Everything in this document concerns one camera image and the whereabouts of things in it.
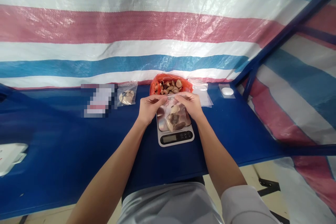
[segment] red plastic bag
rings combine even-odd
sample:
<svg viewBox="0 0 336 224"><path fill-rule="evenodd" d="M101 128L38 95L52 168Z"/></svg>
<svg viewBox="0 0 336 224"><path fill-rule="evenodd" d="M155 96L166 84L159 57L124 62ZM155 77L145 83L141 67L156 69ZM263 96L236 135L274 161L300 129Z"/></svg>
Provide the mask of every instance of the red plastic bag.
<svg viewBox="0 0 336 224"><path fill-rule="evenodd" d="M167 82L167 81L177 81L177 80L181 80L182 82L182 88L180 90L180 92L184 92L184 91L187 91L187 92L190 92L192 93L193 92L193 85L187 81L186 79L183 79L177 75L169 75L169 74L166 74L166 73L160 73L158 75L155 76L155 78L153 79L152 83L150 84L150 90L149 90L149 95L154 95L155 94L155 85L159 85L161 81L164 81L164 82Z"/></svg>

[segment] blurred label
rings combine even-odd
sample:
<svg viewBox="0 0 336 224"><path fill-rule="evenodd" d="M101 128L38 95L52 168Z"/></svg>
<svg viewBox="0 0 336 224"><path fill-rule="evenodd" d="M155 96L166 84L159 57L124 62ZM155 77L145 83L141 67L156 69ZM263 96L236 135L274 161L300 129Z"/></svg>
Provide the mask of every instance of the blurred label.
<svg viewBox="0 0 336 224"><path fill-rule="evenodd" d="M82 84L82 93L93 93L84 108L84 117L108 117L112 109L117 109L116 84Z"/></svg>

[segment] food sample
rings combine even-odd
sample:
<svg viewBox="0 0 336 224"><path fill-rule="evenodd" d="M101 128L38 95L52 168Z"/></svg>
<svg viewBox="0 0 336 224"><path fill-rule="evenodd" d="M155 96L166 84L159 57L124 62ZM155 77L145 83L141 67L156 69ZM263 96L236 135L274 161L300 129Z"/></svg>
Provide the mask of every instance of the food sample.
<svg viewBox="0 0 336 224"><path fill-rule="evenodd" d="M119 95L119 101L126 105L131 105L134 98L133 90L126 90Z"/></svg>
<svg viewBox="0 0 336 224"><path fill-rule="evenodd" d="M186 108L182 103L169 105L166 109L166 123L170 132L181 130L186 126Z"/></svg>
<svg viewBox="0 0 336 224"><path fill-rule="evenodd" d="M157 95L168 95L180 92L182 88L181 80L174 80L164 82L163 80L158 84L155 85L155 94Z"/></svg>

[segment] white sleeve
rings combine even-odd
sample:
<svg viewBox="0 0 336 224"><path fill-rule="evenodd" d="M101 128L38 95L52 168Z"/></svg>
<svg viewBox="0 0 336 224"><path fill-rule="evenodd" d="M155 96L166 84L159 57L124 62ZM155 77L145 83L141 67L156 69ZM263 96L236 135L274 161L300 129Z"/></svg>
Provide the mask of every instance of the white sleeve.
<svg viewBox="0 0 336 224"><path fill-rule="evenodd" d="M220 200L225 224L280 224L252 186L239 185L226 189Z"/></svg>

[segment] plastic tarpaulin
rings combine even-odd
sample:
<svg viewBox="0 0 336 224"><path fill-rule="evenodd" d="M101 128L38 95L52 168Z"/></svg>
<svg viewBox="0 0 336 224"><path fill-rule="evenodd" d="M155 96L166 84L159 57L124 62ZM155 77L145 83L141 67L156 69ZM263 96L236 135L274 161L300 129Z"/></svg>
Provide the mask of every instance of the plastic tarpaulin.
<svg viewBox="0 0 336 224"><path fill-rule="evenodd" d="M305 26L336 35L336 0ZM297 33L259 68L249 105L280 142L336 144L336 46ZM336 158L276 160L291 223L336 222Z"/></svg>
<svg viewBox="0 0 336 224"><path fill-rule="evenodd" d="M310 0L0 0L0 83L231 81Z"/></svg>

